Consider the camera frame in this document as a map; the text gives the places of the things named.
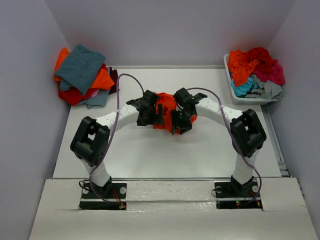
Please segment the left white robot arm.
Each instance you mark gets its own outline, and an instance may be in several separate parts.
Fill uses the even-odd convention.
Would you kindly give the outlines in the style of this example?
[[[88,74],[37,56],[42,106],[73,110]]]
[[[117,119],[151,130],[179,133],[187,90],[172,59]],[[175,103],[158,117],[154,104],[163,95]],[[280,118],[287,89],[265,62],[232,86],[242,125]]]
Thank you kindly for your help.
[[[130,124],[144,127],[162,124],[162,105],[157,108],[159,99],[158,94],[146,90],[141,98],[127,101],[117,111],[98,118],[86,116],[81,120],[70,150],[85,166],[90,190],[98,198],[108,196],[112,188],[112,177],[106,170],[104,158],[115,132]]]

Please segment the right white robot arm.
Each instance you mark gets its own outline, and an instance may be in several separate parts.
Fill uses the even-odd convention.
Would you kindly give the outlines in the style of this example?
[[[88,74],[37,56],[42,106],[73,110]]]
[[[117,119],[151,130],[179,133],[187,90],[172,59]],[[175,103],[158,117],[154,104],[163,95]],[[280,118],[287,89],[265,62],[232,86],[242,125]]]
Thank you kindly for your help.
[[[235,196],[242,196],[249,191],[254,174],[257,173],[256,157],[267,135],[254,110],[249,108],[241,111],[229,108],[222,104],[216,93],[213,96],[215,100],[201,92],[192,95],[186,88],[179,89],[173,95],[177,109],[170,112],[171,133],[182,135],[190,131],[193,126],[192,118],[197,116],[224,126],[237,153],[228,190]]]

